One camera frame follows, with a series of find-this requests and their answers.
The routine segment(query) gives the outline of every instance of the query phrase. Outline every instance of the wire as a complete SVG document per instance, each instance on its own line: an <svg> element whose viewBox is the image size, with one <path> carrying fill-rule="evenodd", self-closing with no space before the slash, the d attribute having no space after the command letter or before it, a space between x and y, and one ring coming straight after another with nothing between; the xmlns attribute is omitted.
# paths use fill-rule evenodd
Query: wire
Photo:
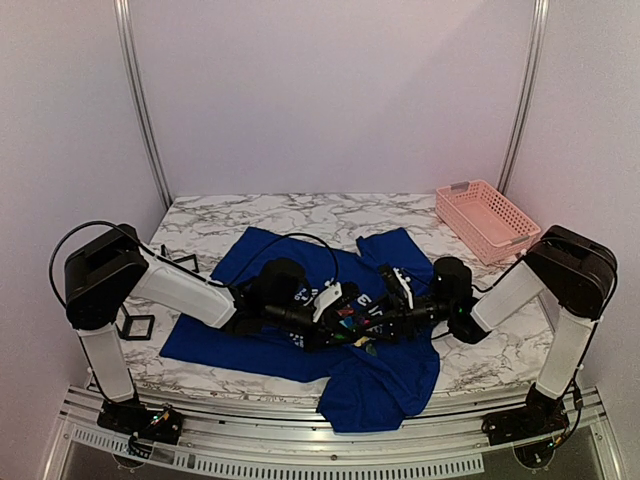
<svg viewBox="0 0 640 480"><path fill-rule="evenodd" d="M62 246L66 243L67 240L69 240L69 238L71 236L75 235L80 230L84 230L85 228L95 227L95 226L103 226L103 227L113 228L114 230L117 230L118 232L123 234L125 237L129 238L130 240L132 240L145 253L148 253L149 255L151 255L153 257L157 257L158 256L158 255L156 255L155 252L153 252L151 249L149 249L144 243L142 243L138 238L134 237L129 232L124 230L122 227L116 225L115 223L107 222L106 220L92 220L90 222L85 222L85 223L83 223L81 225L78 225L77 227L69 230L65 234L65 236L62 237L62 239L60 239L58 244L53 249L53 252L51 252L51 257L49 258L49 283L51 284L51 289L53 290L54 295L56 296L56 298L58 299L58 302L60 302L60 305L62 305L63 308L67 308L67 304L63 300L62 295L60 295L60 292L58 291L58 288L56 287L55 280L53 278L53 266L54 266L54 263L55 263L55 260L56 260L56 256L58 255L58 252L60 251Z"/></svg>
<svg viewBox="0 0 640 480"><path fill-rule="evenodd" d="M582 418L582 408L584 406L584 401L582 399L582 392L580 391L580 387L576 382L575 374L573 375L573 378L569 382L569 385L567 385L567 389L565 390L565 393L560 398L564 398L564 396L566 395L566 392L568 391L571 385L573 385L573 406L578 412L578 415L576 416L576 421L574 422L573 427L571 427L571 430L569 430L569 432L567 433L567 426L565 425L565 429L562 432L562 434L550 445L553 450L557 450L562 445L564 445L567 442L567 440L569 440L569 438L571 438L571 436L578 429L578 425L580 424L580 419Z"/></svg>
<svg viewBox="0 0 640 480"><path fill-rule="evenodd" d="M236 274L236 276L230 282L222 283L222 282L218 282L216 280L212 281L212 280L206 279L206 278L198 275L197 273L192 272L188 268L183 267L182 265L172 261L169 258L166 258L166 257L164 257L162 255L157 254L156 252L151 250L149 247L147 247L144 243L142 243L138 238L136 238L135 236L131 235L129 232L124 230L122 227L120 227L120 226L118 226L118 225L116 225L116 224L114 224L112 222L108 222L106 220L92 220L90 222L85 222L85 223L83 223L81 225L78 225L77 227L75 227L75 228L71 229L69 232L67 232L64 235L64 237L62 237L62 239L55 246L55 248L53 249L53 252L51 253L51 257L49 258L49 283L51 285L51 289L53 290L53 293L54 293L56 299L58 300L60 305L62 305L63 308L67 308L67 304L64 301L64 299L62 298L62 295L60 295L60 292L59 292L59 290L58 290L58 288L57 288L57 286L55 284L55 280L53 278L53 267L54 267L54 263L55 263L55 260L56 260L56 256L58 255L58 252L60 251L60 248L62 248L62 246L65 244L65 242L67 240L69 240L69 238L71 236L75 235L80 230L84 230L85 228L94 227L94 226L110 227L110 228L118 231L119 233L121 233L122 235L124 235L125 237L127 237L128 239L133 241L136 244L136 246L138 246L142 251L144 251L145 253L147 253L151 257L156 258L157 260L159 260L159 261L161 261L163 263L171 265L172 267L180 270L182 273L185 273L185 274L187 274L187 275L189 275L191 277L194 277L194 278L204 282L205 284L207 284L209 286L212 286L212 287L215 287L215 288L229 288L229 287L233 286L233 284L240 278L240 276L247 270L247 268L249 268L249 266L262 253L264 253L265 250L267 250L271 246L275 245L279 241L284 240L285 238L289 238L289 237L305 237L305 238L310 238L310 239L315 240L318 243L320 243L323 247L325 247L329 251L329 253L331 254L331 258L333 260L333 266L334 266L333 284L335 284L338 281L338 276L340 274L340 267L338 265L338 258L336 257L336 254L335 254L334 250L329 246L329 244L327 244L321 238L316 237L315 235L311 235L309 233L294 232L294 233L288 233L286 235L279 236L275 240L273 240L273 241L269 242L267 245L265 245L253 257L251 257L249 259L249 261L240 269L240 271Z"/></svg>
<svg viewBox="0 0 640 480"><path fill-rule="evenodd" d="M442 333L440 335L436 335L435 337L431 338L431 341L433 342L434 340L439 340L441 338L446 337L447 335L452 335L452 333L449 331L449 332L444 332L444 333Z"/></svg>
<svg viewBox="0 0 640 480"><path fill-rule="evenodd" d="M236 276L233 277L233 279L231 279L229 282L224 284L224 286L226 286L226 287L232 286L242 276L242 274L247 270L247 268L249 268L251 266L251 264L256 261L256 259L260 255L262 255L267 249L271 248L276 243L284 240L285 238L289 238L289 237L310 238L311 240L315 240L320 245L322 245L324 248L326 248L327 251L331 254L331 259L333 260L334 274L333 274L333 282L331 284L334 285L338 281L338 276L340 274L340 267L338 266L338 258L336 257L336 254L335 254L335 251L333 250L333 248L331 248L327 242L325 242L324 240L322 240L319 237L316 237L315 235L311 235L310 233L294 232L294 233L287 233L285 235L281 235L278 238L276 238L276 239L272 240L271 242L267 243L264 247L262 247L260 250L258 250L253 255L253 257L251 257L249 259L249 261L244 265L244 267L242 267L240 269L240 271L236 274Z"/></svg>
<svg viewBox="0 0 640 480"><path fill-rule="evenodd" d="M475 283L472 284L471 286L475 288L479 293L487 293L489 290L493 288L493 285L489 285L487 288L480 288Z"/></svg>

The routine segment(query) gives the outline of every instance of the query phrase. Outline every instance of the black cable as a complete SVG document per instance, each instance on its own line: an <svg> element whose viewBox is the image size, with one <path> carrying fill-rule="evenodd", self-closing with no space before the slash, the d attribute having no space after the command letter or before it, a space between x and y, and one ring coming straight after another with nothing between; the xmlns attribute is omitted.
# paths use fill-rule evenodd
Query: black cable
<svg viewBox="0 0 640 480"><path fill-rule="evenodd" d="M333 248L331 248L329 246L329 244L327 242L325 242L324 240L322 240L319 237L316 237L315 235L311 235L309 233L298 233L298 232L294 232L294 233L287 233L285 235L281 235L278 238L272 240L271 242L267 243L264 247L262 247L260 250L258 250L253 257L251 257L249 259L249 261L247 261L247 263L244 265L244 267L242 267L240 269L240 271L236 274L235 277L233 277L233 279L231 279L229 282L227 282L226 284L223 284L223 286L225 287L230 287L232 286L241 276L242 274L247 270L247 268L249 268L251 266L251 264L253 262L256 261L256 259L262 255L267 249L271 248L273 245L275 245L276 243L284 240L285 238L289 238L289 237L303 237L303 238L310 238L311 240L315 240L316 242L318 242L320 245L322 245L324 248L326 248L329 253L331 254L331 259L333 260L333 268L334 268L334 274L333 274L333 282L332 285L334 285L337 281L338 281L338 275L340 274L340 267L338 266L338 258L336 257L336 254L333 250Z"/></svg>
<svg viewBox="0 0 640 480"><path fill-rule="evenodd" d="M451 332L444 332L444 333L442 333L440 335L436 335L435 337L431 337L431 341L433 342L434 340L439 340L441 338L446 337L447 335L452 335L452 333Z"/></svg>
<svg viewBox="0 0 640 480"><path fill-rule="evenodd" d="M493 285L489 285L487 288L480 288L475 283L472 284L471 286L473 288L475 288L479 293L487 293L488 291L490 291L493 288Z"/></svg>
<svg viewBox="0 0 640 480"><path fill-rule="evenodd" d="M51 257L49 258L49 283L51 284L51 289L53 290L54 295L56 296L56 298L58 299L58 302L60 302L60 305L62 305L63 308L67 308L67 304L63 300L62 295L60 295L60 292L58 291L58 288L56 287L55 280L53 279L53 265L55 263L56 256L58 255L58 252L60 251L62 246L65 244L65 242L67 240L69 240L69 238L71 236L75 235L80 230L84 230L85 228L95 227L95 226L113 228L114 230L117 230L118 232L120 232L125 237L129 238L130 240L132 240L145 253L148 253L149 255L151 255L153 257L157 257L158 256L151 249L149 249L144 243L142 243L139 239L137 239L136 237L134 237L129 232L127 232L126 230L124 230L120 226L116 225L115 223L107 222L106 220L92 220L90 222L85 222L85 223L83 223L81 225L78 225L77 227L69 230L65 234L65 236L62 237L62 239L58 242L58 244L53 249L53 252L51 252Z"/></svg>
<svg viewBox="0 0 640 480"><path fill-rule="evenodd" d="M51 284L51 289L53 290L54 295L56 296L58 302L60 303L60 305L62 305L63 308L66 308L67 304L64 301L64 299L62 298L62 295L60 295L60 292L58 291L58 288L56 287L56 284L55 284L55 280L53 278L53 267L54 267L56 256L58 255L58 252L60 251L60 248L62 248L62 246L65 244L65 242L72 235L76 234L80 230L84 230L85 228L94 227L94 226L104 226L104 227L113 228L114 230L120 232L122 235L124 235L125 237L127 237L131 241L133 241L142 251L144 251L145 253L147 253L151 257L157 258L159 261L161 261L163 263L166 263L168 265L171 265L172 267L180 270L182 273L185 273L185 274L187 274L187 275L189 275L191 277L194 277L194 278L204 282L205 284L207 284L209 286L212 286L212 287L215 287L215 288L229 288L229 287L233 286L233 284L236 282L236 280L238 280L238 278L240 278L240 276L247 270L247 268L249 268L249 266L262 253L264 253L265 250L270 248L272 245L278 243L279 241L281 241L281 240L283 240L285 238L289 238L289 237L305 237L305 238L310 238L310 239L315 240L318 243L320 243L331 254L331 258L333 260L333 265L334 265L334 279L333 279L333 283L334 284L338 281L338 275L340 273L340 267L338 265L338 258L336 257L336 254L333 251L333 249L324 240L322 240L319 237L316 237L315 235L311 235L311 234L308 234L308 233L295 232L295 233L288 233L286 235L279 236L275 240L273 240L273 241L269 242L267 245L265 245L253 257L251 257L251 259L249 259L249 261L244 265L244 267L242 267L240 269L238 274L230 282L222 283L222 282L217 282L215 280L212 281L212 280L209 280L207 278L201 277L197 273L194 273L191 270L183 267L182 265L180 265L178 263L175 263L174 261L172 261L169 258L163 257L162 255L158 255L156 252L154 252L149 247L147 247L144 243L142 243L138 238L134 237L133 235L131 235L129 232L127 232L123 228L119 227L118 225L116 225L116 224L114 224L112 222L105 221L105 220L92 220L90 222L85 222L85 223L83 223L81 225L78 225L77 227L75 227L75 228L71 229L69 232L67 232L64 235L64 237L62 237L62 239L55 246L55 248L53 249L53 252L51 253L51 257L49 259L49 283Z"/></svg>

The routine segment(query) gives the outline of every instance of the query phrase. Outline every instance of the marble table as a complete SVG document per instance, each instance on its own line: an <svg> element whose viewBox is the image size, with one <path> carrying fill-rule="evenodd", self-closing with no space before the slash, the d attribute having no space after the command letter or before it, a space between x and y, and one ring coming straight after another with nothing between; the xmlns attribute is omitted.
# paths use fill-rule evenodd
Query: marble table
<svg viewBox="0 0 640 480"><path fill-rule="evenodd" d="M284 234L302 231L330 245L357 251L356 239L404 227L432 260L461 258L474 283L490 285L513 259L484 266L435 214L435 196L417 194L224 195L178 198L154 235L151 246L166 245L174 258L197 254L209 274L248 226ZM141 299L130 299L132 314L154 314L150 341L123 342L136 383L145 389L191 398L239 398L313 404L326 379L298 383L276 377L211 368L161 358L158 353L178 313ZM434 335L446 331L436 327ZM532 301L477 345L451 336L434 341L441 371L434 395L462 395L534 380L551 345L552 333L537 301Z"/></svg>

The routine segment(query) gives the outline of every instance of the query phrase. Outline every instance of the plastic basket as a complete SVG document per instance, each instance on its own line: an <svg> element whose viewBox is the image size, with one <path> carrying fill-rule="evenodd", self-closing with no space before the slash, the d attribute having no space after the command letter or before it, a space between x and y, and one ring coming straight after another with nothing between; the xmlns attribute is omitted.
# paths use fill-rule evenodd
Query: plastic basket
<svg viewBox="0 0 640 480"><path fill-rule="evenodd" d="M484 180L436 191L436 213L488 265L531 246L540 227Z"/></svg>

